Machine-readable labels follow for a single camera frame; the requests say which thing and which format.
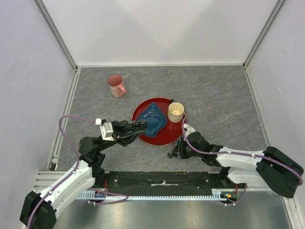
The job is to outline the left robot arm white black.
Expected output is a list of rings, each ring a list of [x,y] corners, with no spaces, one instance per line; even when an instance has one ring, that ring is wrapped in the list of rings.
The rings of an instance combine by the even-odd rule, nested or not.
[[[31,191],[24,200],[20,221],[29,229],[51,229],[63,211],[84,191],[104,184],[101,151],[119,144],[131,144],[147,129],[145,120],[91,121],[100,127],[99,137],[84,137],[75,150],[76,163],[58,180],[39,193]]]

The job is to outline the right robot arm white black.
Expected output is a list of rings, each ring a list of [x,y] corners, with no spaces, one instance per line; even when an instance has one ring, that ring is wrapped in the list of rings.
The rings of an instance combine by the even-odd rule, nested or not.
[[[293,198],[302,185],[304,169],[276,147],[262,151],[232,150],[208,143],[199,132],[179,138],[168,157],[189,159],[199,157],[211,167],[220,167],[218,182],[222,187],[246,183],[253,187],[268,187],[286,198]]]

